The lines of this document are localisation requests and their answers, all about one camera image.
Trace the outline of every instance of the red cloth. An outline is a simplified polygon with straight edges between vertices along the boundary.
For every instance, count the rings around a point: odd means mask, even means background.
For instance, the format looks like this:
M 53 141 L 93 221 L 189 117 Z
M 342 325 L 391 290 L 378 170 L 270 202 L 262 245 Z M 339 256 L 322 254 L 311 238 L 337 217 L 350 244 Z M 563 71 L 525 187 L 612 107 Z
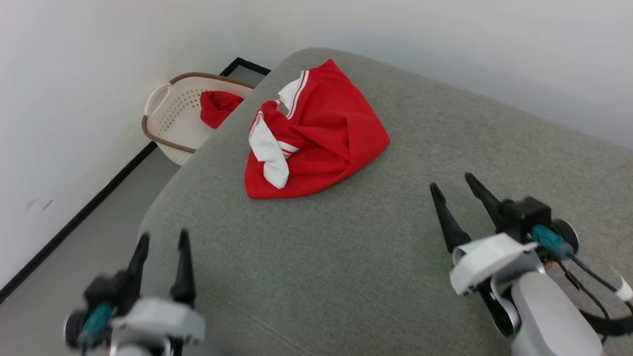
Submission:
M 227 91 L 205 91 L 200 94 L 200 118 L 217 129 L 242 101 L 244 98 Z
M 281 100 L 267 101 L 251 126 L 251 148 L 259 133 L 270 135 L 269 129 L 274 136 L 259 145 L 259 155 L 253 150 L 249 155 L 244 183 L 252 199 L 292 198 L 327 189 L 376 159 L 389 144 L 378 116 L 333 60 L 302 72 L 293 83 L 299 85 L 291 91 L 294 96 L 286 95 L 293 98 L 288 116 L 278 110 Z M 282 99 L 293 83 L 280 92 Z M 261 153 L 262 146 L 264 153 L 269 152 L 266 149 L 274 139 L 286 158 L 281 163 L 274 158 L 266 162 L 266 154 Z M 266 179 L 265 165 L 269 164 L 269 175 L 275 175 L 284 170 L 283 162 L 289 174 L 285 187 L 279 189 Z

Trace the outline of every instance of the black baseboard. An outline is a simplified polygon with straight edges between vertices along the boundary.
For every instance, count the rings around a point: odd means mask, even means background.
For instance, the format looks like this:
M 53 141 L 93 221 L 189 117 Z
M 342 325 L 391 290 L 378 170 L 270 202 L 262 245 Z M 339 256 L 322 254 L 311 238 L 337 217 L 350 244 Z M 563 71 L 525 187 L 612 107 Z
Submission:
M 233 73 L 237 67 L 242 66 L 244 68 L 250 69 L 259 74 L 268 75 L 270 73 L 270 69 L 264 68 L 261 65 L 257 65 L 253 62 L 247 61 L 244 58 L 237 57 L 229 66 L 220 73 L 223 77 L 228 77 L 229 74 Z
M 0 303 L 4 302 L 16 288 L 33 273 L 33 271 L 73 232 L 85 218 L 90 215 L 107 197 L 118 187 L 132 171 L 149 156 L 157 147 L 155 142 L 149 143 L 145 148 L 119 172 L 108 185 L 103 188 L 75 217 L 62 228 L 44 248 L 38 252 L 31 261 L 21 269 L 18 274 L 0 290 Z

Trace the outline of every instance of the gray fabric surface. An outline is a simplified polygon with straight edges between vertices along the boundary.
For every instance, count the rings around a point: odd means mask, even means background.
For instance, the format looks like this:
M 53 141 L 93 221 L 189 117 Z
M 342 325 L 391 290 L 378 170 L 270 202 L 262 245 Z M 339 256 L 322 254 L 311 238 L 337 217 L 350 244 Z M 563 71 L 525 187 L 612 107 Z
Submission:
M 328 58 L 367 97 L 390 146 L 319 194 L 250 200 L 243 175 L 257 109 Z M 471 236 L 494 232 L 466 171 L 500 199 L 545 201 L 580 234 L 581 259 L 613 283 L 609 265 L 633 281 L 631 151 L 377 61 L 306 49 L 264 79 L 155 201 L 141 228 L 152 239 L 144 292 L 166 294 L 186 226 L 208 337 L 237 356 L 508 355 L 481 298 L 456 296 L 449 283 L 429 184 Z M 599 312 L 558 268 L 551 274 Z M 632 346 L 610 340 L 606 354 Z

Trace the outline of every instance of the laundry basket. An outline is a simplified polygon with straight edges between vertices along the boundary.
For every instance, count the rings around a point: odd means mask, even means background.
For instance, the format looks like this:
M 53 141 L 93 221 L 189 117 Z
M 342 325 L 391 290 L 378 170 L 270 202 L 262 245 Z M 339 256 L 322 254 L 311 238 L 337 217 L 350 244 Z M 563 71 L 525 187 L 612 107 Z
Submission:
M 246 98 L 253 86 L 219 75 L 187 73 L 157 87 L 145 103 L 142 128 L 169 159 L 183 165 L 215 131 L 200 119 L 200 94 L 227 91 Z

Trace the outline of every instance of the black cable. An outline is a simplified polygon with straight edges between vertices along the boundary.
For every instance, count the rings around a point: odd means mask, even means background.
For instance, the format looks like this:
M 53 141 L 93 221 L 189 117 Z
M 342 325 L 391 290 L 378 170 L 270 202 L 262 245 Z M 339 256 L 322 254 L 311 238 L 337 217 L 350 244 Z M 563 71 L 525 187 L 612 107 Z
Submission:
M 558 262 L 558 265 L 563 270 L 563 272 L 567 275 L 567 277 L 570 278 L 570 280 L 572 281 L 572 284 L 575 284 L 575 287 L 583 291 L 589 298 L 591 298 L 591 300 L 593 300 L 593 302 L 598 306 L 598 308 L 600 308 L 602 313 L 605 315 L 606 320 L 608 321 L 611 320 L 611 318 L 609 317 L 609 313 L 605 309 L 605 306 L 602 305 L 602 303 L 600 303 L 600 301 L 596 298 L 596 296 L 594 296 L 587 288 L 585 288 L 585 286 L 576 278 L 575 275 L 573 275 L 571 272 L 569 272 L 569 270 L 567 270 L 565 265 L 563 265 L 563 262 L 560 262 L 559 260 L 556 260 L 556 261 Z M 633 305 L 630 305 L 629 308 L 633 312 Z M 603 335 L 600 342 L 604 344 L 606 342 L 606 339 L 607 339 L 607 336 Z
M 603 286 L 609 288 L 610 291 L 612 291 L 614 293 L 618 291 L 618 288 L 614 287 L 609 282 L 607 282 L 604 279 L 600 278 L 599 275 L 597 275 L 589 267 L 585 266 L 585 264 L 583 264 L 576 256 L 574 256 L 572 254 L 569 254 L 568 257 L 569 257 L 570 260 L 574 261 L 580 268 L 582 268 L 585 272 L 587 272 L 591 277 L 593 277 L 595 280 L 600 282 Z

